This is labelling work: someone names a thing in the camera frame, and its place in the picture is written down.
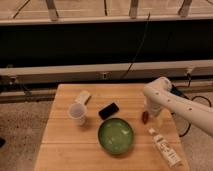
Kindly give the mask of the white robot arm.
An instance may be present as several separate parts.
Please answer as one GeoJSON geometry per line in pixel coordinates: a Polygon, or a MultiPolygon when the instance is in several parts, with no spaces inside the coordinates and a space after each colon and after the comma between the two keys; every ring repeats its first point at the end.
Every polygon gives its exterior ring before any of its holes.
{"type": "Polygon", "coordinates": [[[174,95],[171,89],[172,83],[166,77],[146,84],[143,88],[145,110],[157,117],[163,108],[167,108],[213,137],[213,108],[174,95]]]}

